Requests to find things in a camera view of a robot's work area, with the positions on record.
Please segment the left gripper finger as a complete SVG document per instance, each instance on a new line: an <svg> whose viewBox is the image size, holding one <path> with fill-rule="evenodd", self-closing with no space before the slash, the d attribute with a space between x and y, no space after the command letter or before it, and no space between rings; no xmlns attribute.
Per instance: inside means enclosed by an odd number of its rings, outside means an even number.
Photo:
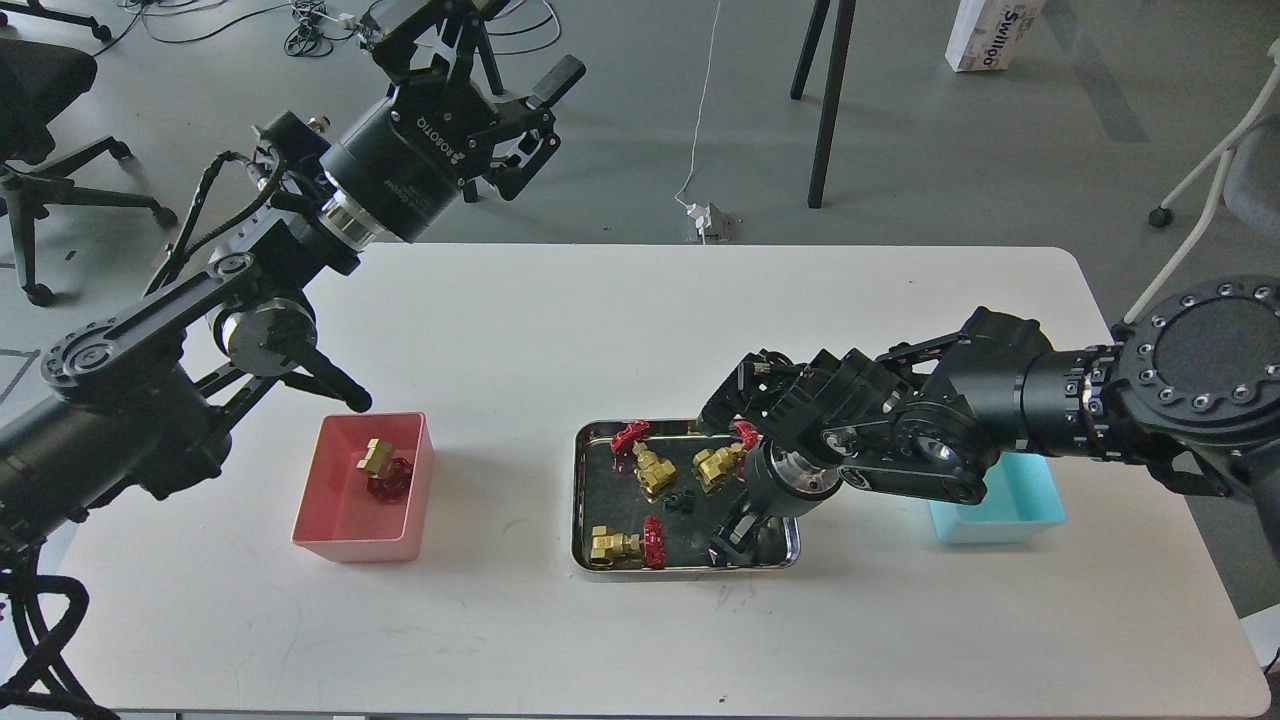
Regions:
<svg viewBox="0 0 1280 720"><path fill-rule="evenodd" d="M389 79L385 97L413 73L438 70L471 81L477 22L494 20L507 1L374 1L362 14L362 50Z"/></svg>
<svg viewBox="0 0 1280 720"><path fill-rule="evenodd" d="M498 102L494 122L470 135L470 147L484 159L479 176L504 200L516 199L558 151L552 108L585 74L584 61L572 54L562 56L529 95Z"/></svg>

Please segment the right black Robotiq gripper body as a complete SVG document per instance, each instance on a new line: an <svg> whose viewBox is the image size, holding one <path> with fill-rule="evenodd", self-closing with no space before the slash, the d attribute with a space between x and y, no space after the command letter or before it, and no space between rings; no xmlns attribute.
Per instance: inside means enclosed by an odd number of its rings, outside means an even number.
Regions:
<svg viewBox="0 0 1280 720"><path fill-rule="evenodd" d="M756 518L800 518L833 497L842 486L838 469L824 469L799 452L763 439L744 464L748 514Z"/></svg>

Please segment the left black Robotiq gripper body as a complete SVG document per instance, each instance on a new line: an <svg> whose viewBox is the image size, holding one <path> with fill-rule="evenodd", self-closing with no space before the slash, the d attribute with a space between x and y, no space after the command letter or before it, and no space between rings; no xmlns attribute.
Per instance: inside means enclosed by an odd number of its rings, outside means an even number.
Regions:
<svg viewBox="0 0 1280 720"><path fill-rule="evenodd" d="M326 220L367 243L415 242L493 158L483 133L498 106L475 86L392 85L323 154L334 188Z"/></svg>

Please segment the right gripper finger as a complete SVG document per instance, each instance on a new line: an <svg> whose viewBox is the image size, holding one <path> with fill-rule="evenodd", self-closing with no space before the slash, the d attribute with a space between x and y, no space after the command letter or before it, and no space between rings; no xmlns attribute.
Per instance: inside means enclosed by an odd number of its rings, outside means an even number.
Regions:
<svg viewBox="0 0 1280 720"><path fill-rule="evenodd" d="M749 556L799 556L801 546L796 518L750 511L746 519L751 520L750 530L754 530L748 546Z"/></svg>
<svg viewBox="0 0 1280 720"><path fill-rule="evenodd" d="M754 507L753 501L749 495L740 495L731 506L730 514L713 533L713 538L719 537L723 541L731 543L736 552L736 557L730 565L716 565L713 562L713 556L710 555L710 565L713 568L754 568L758 565L758 556L748 555L748 546L751 543L754 530L750 530L753 521L746 519L750 511L758 511Z"/></svg>

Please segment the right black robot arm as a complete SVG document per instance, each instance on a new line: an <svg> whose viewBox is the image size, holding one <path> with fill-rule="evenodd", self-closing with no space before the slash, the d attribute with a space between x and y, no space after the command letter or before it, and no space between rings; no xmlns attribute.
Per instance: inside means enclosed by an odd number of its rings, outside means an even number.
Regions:
<svg viewBox="0 0 1280 720"><path fill-rule="evenodd" d="M1057 351L1038 322L978 307L963 327L878 357L748 354L698 415L744 419L762 442L717 536L742 552L768 518L797 518L840 486L978 505L1004 454L1140 465L1178 495L1253 505L1277 547L1277 279L1184 290L1112 343Z"/></svg>

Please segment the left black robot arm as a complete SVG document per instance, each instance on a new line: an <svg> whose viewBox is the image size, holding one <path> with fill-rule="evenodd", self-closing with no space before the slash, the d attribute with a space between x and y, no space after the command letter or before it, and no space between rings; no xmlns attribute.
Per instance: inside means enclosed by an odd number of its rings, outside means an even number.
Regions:
<svg viewBox="0 0 1280 720"><path fill-rule="evenodd" d="M35 100L69 104L83 53L6 42L3 50L3 215L28 240L49 205L147 208L180 233L132 307L52 341L40 360L49 398L3 428L3 607L22 665L3 706L110 719L63 657L90 605L77 579L38 570L61 525L82 523L131 487L164 500L218 477L233 428L275 386L337 398L370 393L317 348L305 286L348 275L376 240L412 242L476 181L515 199L561 147L554 105L585 76L563 56L525 96L507 99L486 26L500 1L416 1L393 26L364 18L384 97L338 140L285 111L256 129L251 155L218 155L186 219L148 196L77 187L70 172L105 137L58 161Z"/></svg>

